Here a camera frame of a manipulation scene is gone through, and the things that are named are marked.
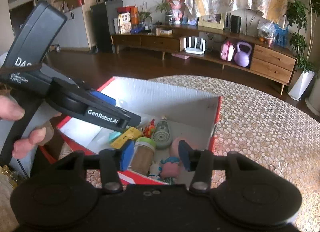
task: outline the cylindrical speaker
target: cylindrical speaker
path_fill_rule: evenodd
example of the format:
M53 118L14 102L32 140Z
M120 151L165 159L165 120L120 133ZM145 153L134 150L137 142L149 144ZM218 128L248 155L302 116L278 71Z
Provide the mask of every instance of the cylindrical speaker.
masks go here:
M231 23L230 23L230 31L233 33L240 33L241 28L241 17L239 16L231 16Z

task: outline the white cabinet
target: white cabinet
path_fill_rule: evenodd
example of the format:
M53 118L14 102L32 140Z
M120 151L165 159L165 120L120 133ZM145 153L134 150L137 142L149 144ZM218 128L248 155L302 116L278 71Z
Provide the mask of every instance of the white cabinet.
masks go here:
M82 7L65 13L68 20L52 42L65 48L89 48Z

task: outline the tv stand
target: tv stand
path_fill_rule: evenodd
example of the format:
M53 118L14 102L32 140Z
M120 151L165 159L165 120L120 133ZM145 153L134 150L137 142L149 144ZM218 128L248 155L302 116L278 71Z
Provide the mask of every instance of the tv stand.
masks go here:
M258 38L247 36L244 34L235 34L229 31L218 30L202 26L191 25L175 25L175 26L161 26L165 29L172 29L173 34L170 36L156 36L148 34L115 34L111 36L112 43L116 47L116 52L119 52L119 46L139 47L151 50L157 50L162 52L162 60L164 55L168 53L178 53L180 55L188 55L197 59L208 60L214 63L222 65L222 69L225 66L238 68L253 74L266 77L281 84L280 94L282 95L285 85L289 85L295 67L297 65L297 59L293 56L293 53L283 47L271 46L260 42ZM236 43L239 41L246 41L252 44L253 52L251 54L250 64L247 67L238 66L233 60L224 61L220 58L219 51L206 51L203 55L190 54L183 51L184 37L194 36L199 37L200 32L217 34L225 36L230 41Z

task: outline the drawer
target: drawer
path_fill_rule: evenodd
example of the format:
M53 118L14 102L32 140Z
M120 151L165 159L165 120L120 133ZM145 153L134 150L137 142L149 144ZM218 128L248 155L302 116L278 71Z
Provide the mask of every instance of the drawer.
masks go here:
M292 72L266 61L252 58L250 70L289 83Z
M160 50L170 50L172 52L181 51L180 39L168 37L141 36L141 46Z
M112 35L114 45L141 46L141 36L139 35Z
M259 45L254 46L253 57L287 69L291 72L293 71L294 65L296 63L295 59L287 55L283 55L279 52Z

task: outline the finger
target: finger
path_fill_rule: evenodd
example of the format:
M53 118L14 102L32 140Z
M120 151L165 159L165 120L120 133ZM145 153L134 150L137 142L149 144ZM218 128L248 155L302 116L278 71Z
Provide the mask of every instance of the finger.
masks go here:
M0 118L5 120L20 120L25 110L7 96L0 95Z
M49 121L47 121L41 127L45 127L45 137L41 142L37 143L37 145L39 146L45 145L47 142L49 142L53 138L53 135L54 135L54 129Z
M30 143L29 139L21 139L14 143L12 156L17 159L24 158L35 145Z
M21 139L14 143L12 156L17 159L24 158L34 146L45 138L46 128L33 130L29 138Z
M31 144L36 145L39 142L42 142L45 138L46 129L42 127L41 129L33 130L29 135L29 141Z

